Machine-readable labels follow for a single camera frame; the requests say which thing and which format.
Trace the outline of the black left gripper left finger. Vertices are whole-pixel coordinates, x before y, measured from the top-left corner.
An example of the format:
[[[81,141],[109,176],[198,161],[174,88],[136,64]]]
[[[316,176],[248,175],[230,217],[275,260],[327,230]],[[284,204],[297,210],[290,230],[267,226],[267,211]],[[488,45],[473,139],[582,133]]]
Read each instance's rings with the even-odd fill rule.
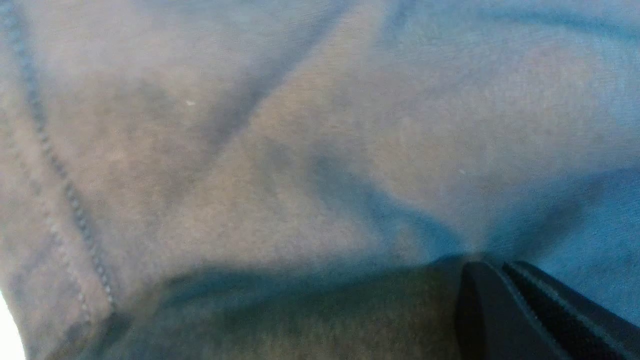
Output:
[[[487,262],[462,267],[454,316],[463,360],[569,360],[506,274]]]

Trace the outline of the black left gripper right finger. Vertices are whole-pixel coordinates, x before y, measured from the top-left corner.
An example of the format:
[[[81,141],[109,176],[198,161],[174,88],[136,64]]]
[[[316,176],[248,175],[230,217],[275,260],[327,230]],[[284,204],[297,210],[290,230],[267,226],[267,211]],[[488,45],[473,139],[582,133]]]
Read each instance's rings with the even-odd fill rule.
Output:
[[[502,270],[551,339],[572,360],[637,360],[639,327],[524,261]]]

